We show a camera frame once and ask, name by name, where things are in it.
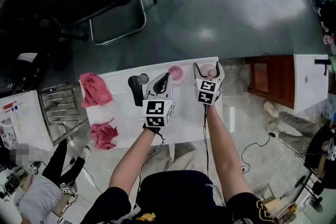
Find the pink plastic cup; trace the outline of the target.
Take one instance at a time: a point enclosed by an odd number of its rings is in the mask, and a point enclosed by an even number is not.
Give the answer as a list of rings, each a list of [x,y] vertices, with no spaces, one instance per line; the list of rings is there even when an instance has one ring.
[[[171,74],[173,83],[179,83],[184,78],[184,70],[180,65],[170,65],[167,71]]]

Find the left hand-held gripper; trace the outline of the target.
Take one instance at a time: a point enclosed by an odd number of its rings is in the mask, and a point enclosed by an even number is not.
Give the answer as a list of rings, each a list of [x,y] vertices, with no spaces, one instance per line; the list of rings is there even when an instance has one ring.
[[[172,75],[169,72],[163,73],[149,82],[146,89],[146,99],[143,100],[143,115],[146,127],[165,127],[168,125],[174,110],[172,99],[173,86]]]

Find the person's left forearm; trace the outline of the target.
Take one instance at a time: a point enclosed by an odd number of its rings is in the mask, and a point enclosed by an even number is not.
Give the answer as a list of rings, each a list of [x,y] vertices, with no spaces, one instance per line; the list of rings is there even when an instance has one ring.
[[[118,187],[130,194],[133,185],[147,160],[155,133],[144,129],[132,146],[128,149],[121,161],[117,164],[109,181],[109,188]]]

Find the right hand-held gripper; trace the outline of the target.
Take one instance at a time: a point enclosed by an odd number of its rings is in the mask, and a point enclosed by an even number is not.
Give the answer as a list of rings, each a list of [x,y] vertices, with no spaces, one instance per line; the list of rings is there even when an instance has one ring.
[[[205,80],[205,76],[197,63],[193,63],[195,77],[196,100],[204,105],[214,105],[221,95],[221,85],[225,78],[222,65],[216,63],[216,76],[214,80]]]

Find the black office chair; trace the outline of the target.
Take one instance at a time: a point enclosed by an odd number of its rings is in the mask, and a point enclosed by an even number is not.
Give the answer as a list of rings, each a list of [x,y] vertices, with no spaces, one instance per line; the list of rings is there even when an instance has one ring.
[[[5,0],[0,7],[0,97],[35,88],[52,53],[62,53],[61,38],[86,41],[70,34],[64,1]]]

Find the black faucet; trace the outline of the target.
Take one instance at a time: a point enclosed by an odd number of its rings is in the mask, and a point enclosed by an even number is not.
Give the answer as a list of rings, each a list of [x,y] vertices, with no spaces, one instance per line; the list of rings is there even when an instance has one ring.
[[[323,73],[324,76],[327,75],[328,66],[332,65],[330,59],[315,59],[314,60],[314,64],[315,65],[322,65],[322,66],[324,66],[324,73]]]
[[[142,73],[138,76],[130,76],[128,78],[128,85],[132,91],[134,103],[136,106],[141,107],[143,105],[144,95],[142,86],[147,84],[148,81],[149,77],[145,73]]]

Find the person's dark navy shirt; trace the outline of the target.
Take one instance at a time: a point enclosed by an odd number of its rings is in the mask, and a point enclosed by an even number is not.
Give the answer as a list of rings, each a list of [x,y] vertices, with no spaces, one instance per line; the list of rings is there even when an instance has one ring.
[[[129,197],[118,187],[98,197],[80,224],[273,224],[267,207],[251,193],[233,196],[216,205],[212,181],[194,170],[160,172],[146,177],[132,213]]]

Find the brown wooden cabinet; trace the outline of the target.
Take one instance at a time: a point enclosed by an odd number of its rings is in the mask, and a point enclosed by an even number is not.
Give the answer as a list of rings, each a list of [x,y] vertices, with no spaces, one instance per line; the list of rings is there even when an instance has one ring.
[[[294,108],[294,55],[247,57],[245,61],[251,70],[249,93],[287,108]]]

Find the red and white tube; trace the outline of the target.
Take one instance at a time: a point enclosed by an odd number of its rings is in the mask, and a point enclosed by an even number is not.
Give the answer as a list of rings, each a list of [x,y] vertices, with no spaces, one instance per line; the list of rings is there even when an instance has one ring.
[[[12,102],[12,103],[9,103],[5,106],[3,106],[3,112],[4,113],[7,113],[9,111],[15,111],[18,109],[18,103],[17,102]]]

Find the person's right forearm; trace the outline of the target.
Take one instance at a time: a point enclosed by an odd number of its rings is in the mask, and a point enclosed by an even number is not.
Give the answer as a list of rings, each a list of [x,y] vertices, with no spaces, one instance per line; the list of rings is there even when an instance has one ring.
[[[240,193],[251,193],[242,171],[235,143],[214,106],[208,106],[206,119],[216,172],[224,201]]]

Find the pink cloth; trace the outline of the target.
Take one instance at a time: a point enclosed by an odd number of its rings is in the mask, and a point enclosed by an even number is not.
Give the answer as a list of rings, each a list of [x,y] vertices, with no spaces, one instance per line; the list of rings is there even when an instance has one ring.
[[[95,73],[82,74],[80,83],[85,93],[81,104],[83,108],[97,105],[103,106],[113,101],[112,94],[104,80]]]
[[[90,127],[91,138],[95,143],[95,148],[98,150],[110,150],[116,145],[112,140],[118,136],[117,128],[113,128],[110,123],[114,120],[112,118],[108,122],[95,123]]]

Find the metal rack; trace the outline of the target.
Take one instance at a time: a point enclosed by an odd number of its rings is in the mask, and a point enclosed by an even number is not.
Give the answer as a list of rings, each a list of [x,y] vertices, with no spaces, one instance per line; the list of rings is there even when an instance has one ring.
[[[83,96],[79,84],[45,88],[38,91],[38,97],[53,146],[89,126],[87,113],[81,107]]]

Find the person's beige trousers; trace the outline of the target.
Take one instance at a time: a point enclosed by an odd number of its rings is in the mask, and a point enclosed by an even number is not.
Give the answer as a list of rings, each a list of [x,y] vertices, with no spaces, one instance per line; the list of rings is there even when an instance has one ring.
[[[152,146],[142,168],[138,192],[168,196],[187,196],[198,191],[213,191],[219,187],[206,174],[202,151],[192,143],[175,144],[175,156],[170,156],[168,145]]]

